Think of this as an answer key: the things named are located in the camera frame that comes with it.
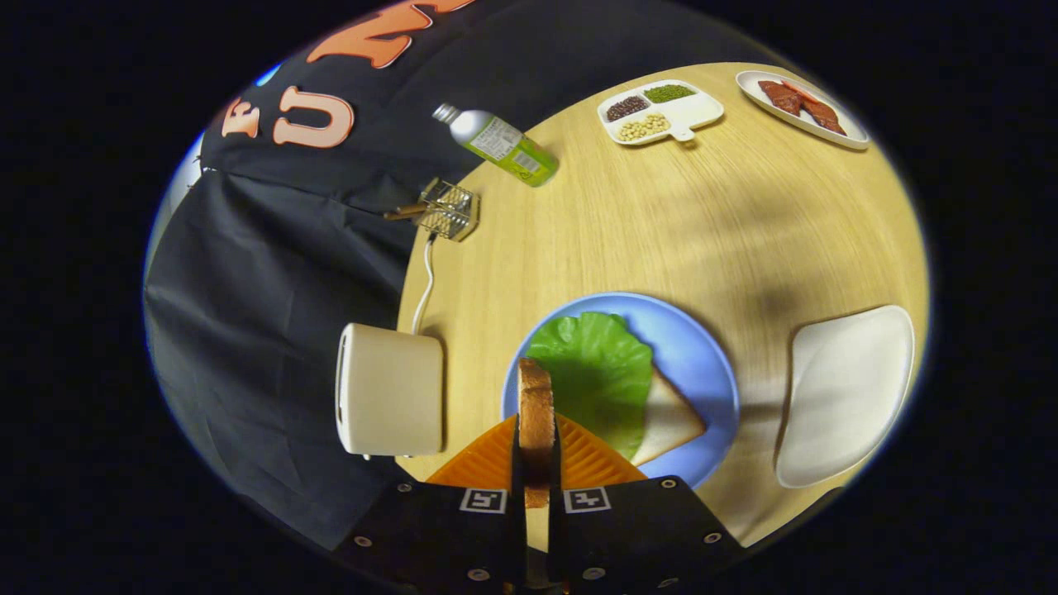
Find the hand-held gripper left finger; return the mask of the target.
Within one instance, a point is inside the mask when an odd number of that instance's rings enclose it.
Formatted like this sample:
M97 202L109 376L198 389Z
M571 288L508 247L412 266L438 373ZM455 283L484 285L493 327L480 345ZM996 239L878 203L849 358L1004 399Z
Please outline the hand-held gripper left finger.
M334 549L355 573L399 592L515 592L526 527L517 418L493 426L439 483L398 477Z

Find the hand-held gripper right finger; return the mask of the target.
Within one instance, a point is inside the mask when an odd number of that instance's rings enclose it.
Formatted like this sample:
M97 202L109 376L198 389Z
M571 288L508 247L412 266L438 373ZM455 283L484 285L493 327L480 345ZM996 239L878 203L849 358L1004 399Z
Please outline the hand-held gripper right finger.
M703 593L746 549L683 477L646 477L558 416L549 571L570 593Z

